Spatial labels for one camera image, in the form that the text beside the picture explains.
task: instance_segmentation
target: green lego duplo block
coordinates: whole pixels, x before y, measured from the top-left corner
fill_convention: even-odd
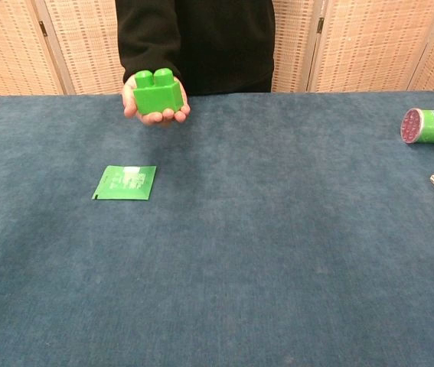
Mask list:
[[[163,112],[165,109],[178,111],[183,106],[183,96],[179,82],[168,68],[151,73],[142,70],[135,74],[137,87],[133,95],[142,115],[150,112]]]

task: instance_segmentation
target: blue table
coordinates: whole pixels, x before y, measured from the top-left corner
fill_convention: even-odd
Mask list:
[[[434,366],[434,93],[0,98],[0,365]],[[97,201],[109,165],[150,200]]]

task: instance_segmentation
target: green can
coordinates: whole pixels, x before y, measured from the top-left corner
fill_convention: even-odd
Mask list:
[[[407,144],[434,143],[434,110],[410,109],[400,128]]]

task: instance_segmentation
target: green packet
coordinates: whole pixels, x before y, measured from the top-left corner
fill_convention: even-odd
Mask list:
[[[108,166],[93,200],[148,200],[156,166]]]

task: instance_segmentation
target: person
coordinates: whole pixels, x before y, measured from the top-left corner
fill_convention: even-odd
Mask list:
[[[272,0],[116,0],[119,58],[125,69],[125,116],[146,125],[183,122],[188,96],[270,92],[274,70],[275,15]],[[140,115],[133,75],[172,70],[184,105]]]

